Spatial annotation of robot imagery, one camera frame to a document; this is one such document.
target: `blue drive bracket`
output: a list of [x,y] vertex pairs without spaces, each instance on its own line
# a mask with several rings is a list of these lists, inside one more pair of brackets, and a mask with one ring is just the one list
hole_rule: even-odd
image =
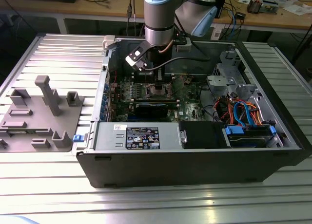
[[238,134],[244,134],[243,127],[241,126],[227,126],[225,128],[225,132],[227,135],[238,135]]
[[274,126],[270,126],[270,131],[272,132],[273,135],[276,134],[276,129]]
[[84,142],[84,135],[74,135],[73,142],[74,143]]

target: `wooden workbench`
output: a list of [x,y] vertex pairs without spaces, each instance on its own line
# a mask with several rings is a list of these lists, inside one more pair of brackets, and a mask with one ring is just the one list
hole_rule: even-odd
[[[243,29],[299,33],[307,30],[312,22],[312,14],[297,16],[281,8],[276,15],[249,14],[247,5],[237,1],[232,0],[233,5],[239,12],[246,14]],[[22,15],[56,18],[61,33],[67,33],[64,19],[126,21],[129,4],[129,0],[111,0],[107,7],[85,0],[77,0],[75,3],[40,0],[9,0],[9,2]],[[0,12],[13,13],[3,0],[0,0]],[[138,22],[144,21],[143,0],[136,0],[136,17]],[[231,23],[231,19],[227,12],[223,11],[221,17],[214,20],[213,27],[222,28],[229,23]]]

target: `silver metal panel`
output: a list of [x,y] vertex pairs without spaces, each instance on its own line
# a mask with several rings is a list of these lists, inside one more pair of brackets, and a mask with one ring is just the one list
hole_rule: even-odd
[[84,46],[65,46],[65,45],[39,45],[38,50],[50,50],[50,51],[102,51],[102,47],[84,47]]
[[84,35],[54,35],[47,34],[44,40],[71,40],[71,41],[90,41],[103,42],[103,36],[84,36]]
[[[99,123],[95,150],[127,150],[126,129],[114,130],[114,124],[116,123]],[[182,149],[178,123],[126,123],[123,125],[125,128],[158,128],[160,149]],[[123,144],[123,146],[115,147],[116,143]]]
[[[244,43],[246,48],[249,48],[250,43]],[[306,84],[302,76],[297,70],[286,60],[282,53],[273,47],[270,47],[274,54],[270,56],[259,50],[257,53],[253,51],[251,54],[257,62],[261,71],[268,79],[290,114],[294,117],[297,124],[300,126],[303,133],[312,143],[312,92],[311,87]],[[253,83],[251,74],[246,72],[246,76]]]
[[54,56],[54,55],[33,55],[31,61],[70,61],[70,62],[102,62],[103,56]]
[[102,42],[90,41],[68,41],[68,40],[42,40],[40,45],[61,45],[61,46],[87,46],[87,47],[103,47]]
[[30,67],[81,67],[81,68],[100,68],[101,62],[68,62],[68,61],[29,61]]
[[69,67],[25,67],[22,73],[42,73],[42,69],[46,74],[97,74],[100,70],[97,68],[69,68]]
[[[47,67],[50,69],[41,69],[58,74],[51,66]],[[34,67],[24,68],[22,73],[32,73],[32,69]],[[83,74],[81,71],[86,69],[71,67],[69,72],[77,70],[79,72],[73,74]],[[62,70],[64,67],[57,71],[62,75]],[[68,90],[76,90],[90,100],[96,95],[94,89],[68,88],[58,89],[58,92],[64,95]],[[42,95],[40,89],[27,88],[27,91],[30,95]],[[81,115],[79,119],[88,121],[89,118],[90,115]],[[77,127],[76,132],[83,134],[88,130],[88,126],[83,126]],[[263,183],[96,189],[90,186],[73,155],[75,152],[1,153],[0,213],[22,215],[41,224],[312,222],[312,158],[296,167],[282,168]]]

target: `warning label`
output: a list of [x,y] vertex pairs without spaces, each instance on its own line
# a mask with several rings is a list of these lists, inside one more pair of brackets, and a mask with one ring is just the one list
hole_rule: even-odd
[[127,149],[160,149],[158,128],[127,128]]

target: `blue cable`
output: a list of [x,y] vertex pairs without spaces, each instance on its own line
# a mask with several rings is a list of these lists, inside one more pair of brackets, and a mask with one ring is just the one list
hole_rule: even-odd
[[245,107],[245,111],[246,111],[246,116],[247,116],[247,120],[248,120],[248,123],[252,126],[256,126],[256,124],[253,122],[253,119],[250,117],[250,113],[249,113],[249,109],[248,109],[248,106],[244,103],[244,102],[237,102],[235,105],[234,105],[234,109],[233,109],[233,112],[234,112],[234,118],[236,119],[237,122],[239,122],[243,127],[245,127],[246,125],[239,120],[239,118],[237,117],[237,107],[239,104],[243,104],[244,107]]
[[228,11],[232,14],[232,19],[233,19],[233,28],[232,28],[232,31],[231,31],[231,33],[230,33],[230,37],[229,37],[229,39],[231,39],[231,38],[232,38],[232,36],[233,36],[234,29],[235,29],[236,19],[235,19],[235,16],[234,16],[233,11],[231,11],[231,10],[229,10],[229,9],[228,9]]

